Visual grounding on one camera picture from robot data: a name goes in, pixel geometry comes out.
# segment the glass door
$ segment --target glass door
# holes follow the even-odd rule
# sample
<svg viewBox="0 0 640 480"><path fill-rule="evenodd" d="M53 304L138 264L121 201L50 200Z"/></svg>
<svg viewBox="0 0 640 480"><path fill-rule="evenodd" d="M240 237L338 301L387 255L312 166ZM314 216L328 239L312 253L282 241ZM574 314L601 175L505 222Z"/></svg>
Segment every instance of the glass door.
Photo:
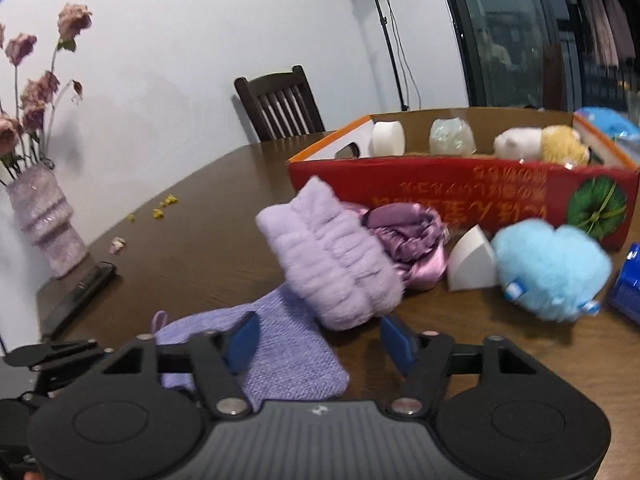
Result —
<svg viewBox="0 0 640 480"><path fill-rule="evenodd" d="M543 106L546 0L449 0L467 79L476 106Z"/></svg>

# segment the yellow and white plush toy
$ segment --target yellow and white plush toy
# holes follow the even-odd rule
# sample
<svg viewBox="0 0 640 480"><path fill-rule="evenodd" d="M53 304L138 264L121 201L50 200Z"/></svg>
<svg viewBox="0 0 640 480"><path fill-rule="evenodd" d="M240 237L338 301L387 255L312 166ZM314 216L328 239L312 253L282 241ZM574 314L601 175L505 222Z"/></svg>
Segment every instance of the yellow and white plush toy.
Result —
<svg viewBox="0 0 640 480"><path fill-rule="evenodd" d="M586 166L589 163L589 149L570 126L549 126L542 130L541 151L542 161L549 164Z"/></svg>

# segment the black remote control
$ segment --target black remote control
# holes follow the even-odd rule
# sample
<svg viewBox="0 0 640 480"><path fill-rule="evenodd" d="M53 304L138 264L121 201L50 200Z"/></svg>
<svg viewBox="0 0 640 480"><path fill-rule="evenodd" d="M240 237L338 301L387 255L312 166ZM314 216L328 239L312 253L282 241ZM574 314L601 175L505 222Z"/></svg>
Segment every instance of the black remote control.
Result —
<svg viewBox="0 0 640 480"><path fill-rule="evenodd" d="M92 298L116 277L116 266L100 262L78 282L42 322L42 340L52 340L80 314Z"/></svg>

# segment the silver screw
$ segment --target silver screw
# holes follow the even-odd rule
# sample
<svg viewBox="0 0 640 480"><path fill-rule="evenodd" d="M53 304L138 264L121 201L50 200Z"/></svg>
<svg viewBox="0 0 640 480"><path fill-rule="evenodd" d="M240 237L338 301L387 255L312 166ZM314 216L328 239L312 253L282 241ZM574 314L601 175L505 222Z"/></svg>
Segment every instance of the silver screw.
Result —
<svg viewBox="0 0 640 480"><path fill-rule="evenodd" d="M225 415L241 415L249 405L238 397L227 397L216 404L216 409Z"/></svg>
<svg viewBox="0 0 640 480"><path fill-rule="evenodd" d="M391 409L401 415L414 415L422 409L422 403L418 399L402 397L391 403Z"/></svg>

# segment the light stand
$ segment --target light stand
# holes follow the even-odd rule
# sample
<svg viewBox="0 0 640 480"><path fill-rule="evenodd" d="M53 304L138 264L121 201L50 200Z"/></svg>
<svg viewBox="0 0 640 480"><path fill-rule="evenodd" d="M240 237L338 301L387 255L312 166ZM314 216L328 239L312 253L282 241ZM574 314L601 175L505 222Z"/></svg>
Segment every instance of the light stand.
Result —
<svg viewBox="0 0 640 480"><path fill-rule="evenodd" d="M389 31L386 28L386 17L382 14L382 8L380 7L380 1L375 0L376 7L378 9L378 15L380 16L380 24L382 25L382 31L385 33L386 47L389 50L389 59L391 60L391 66L394 69L394 77L396 78L396 86L398 86L398 97L400 98L400 109L405 112L409 107L404 104L404 97L402 96L402 87L400 86L400 77L398 75L398 67L396 66L396 57L394 56L394 50L391 47L391 39L389 38Z"/></svg>

